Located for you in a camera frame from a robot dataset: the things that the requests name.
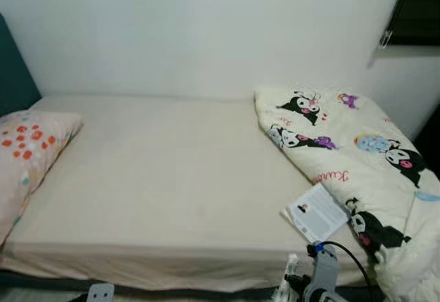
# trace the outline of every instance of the kuromi print blanket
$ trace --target kuromi print blanket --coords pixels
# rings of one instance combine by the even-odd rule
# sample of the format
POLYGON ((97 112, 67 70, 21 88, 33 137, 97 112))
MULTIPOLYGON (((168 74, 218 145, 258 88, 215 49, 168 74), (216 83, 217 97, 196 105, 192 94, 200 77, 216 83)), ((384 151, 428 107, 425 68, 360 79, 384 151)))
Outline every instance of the kuromi print blanket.
POLYGON ((388 299, 440 301, 440 182, 390 118, 344 91, 260 89, 255 107, 274 143, 350 212, 388 299))

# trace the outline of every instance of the purple cartoon character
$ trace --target purple cartoon character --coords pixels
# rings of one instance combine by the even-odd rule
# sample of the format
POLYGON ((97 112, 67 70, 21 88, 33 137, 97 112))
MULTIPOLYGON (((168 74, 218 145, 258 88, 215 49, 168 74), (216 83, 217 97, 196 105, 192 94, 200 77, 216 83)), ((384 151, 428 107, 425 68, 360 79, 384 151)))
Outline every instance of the purple cartoon character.
POLYGON ((339 149, 334 142, 331 141, 330 137, 320 136, 313 140, 315 143, 322 145, 328 149, 339 149))
POLYGON ((343 103, 344 105, 347 105, 349 108, 357 109, 357 107, 355 105, 355 101, 359 97, 357 97, 357 96, 349 96, 348 94, 339 94, 337 98, 340 101, 340 103, 343 103))

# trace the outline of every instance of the teal headboard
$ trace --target teal headboard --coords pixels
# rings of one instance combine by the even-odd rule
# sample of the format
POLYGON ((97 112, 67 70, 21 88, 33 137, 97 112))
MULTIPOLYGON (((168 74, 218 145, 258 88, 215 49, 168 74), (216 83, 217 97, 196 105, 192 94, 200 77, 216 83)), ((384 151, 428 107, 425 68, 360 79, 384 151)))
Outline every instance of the teal headboard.
POLYGON ((28 109, 40 92, 0 14, 0 116, 28 109))

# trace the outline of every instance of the bed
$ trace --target bed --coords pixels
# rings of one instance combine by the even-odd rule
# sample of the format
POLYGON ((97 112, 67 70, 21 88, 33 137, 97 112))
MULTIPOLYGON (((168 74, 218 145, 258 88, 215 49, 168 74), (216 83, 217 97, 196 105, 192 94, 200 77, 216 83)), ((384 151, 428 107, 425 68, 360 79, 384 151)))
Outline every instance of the bed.
MULTIPOLYGON (((1 67, 1 115, 32 105, 78 113, 84 126, 6 239, 1 269, 143 290, 236 292, 277 286, 289 253, 311 266, 307 241, 279 215, 311 184, 260 130, 251 100, 39 100, 2 24, 0 39, 9 42, 2 63, 9 61, 1 67)), ((347 225, 332 239, 367 266, 347 225)), ((361 283, 352 260, 338 258, 338 283, 361 283)))

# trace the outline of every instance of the pillow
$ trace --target pillow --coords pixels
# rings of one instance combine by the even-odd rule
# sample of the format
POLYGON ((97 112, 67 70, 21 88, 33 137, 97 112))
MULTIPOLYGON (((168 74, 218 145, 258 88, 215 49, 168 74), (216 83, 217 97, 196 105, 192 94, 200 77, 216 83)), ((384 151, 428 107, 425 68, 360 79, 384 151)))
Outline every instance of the pillow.
POLYGON ((29 110, 0 118, 0 244, 81 126, 78 114, 29 110))

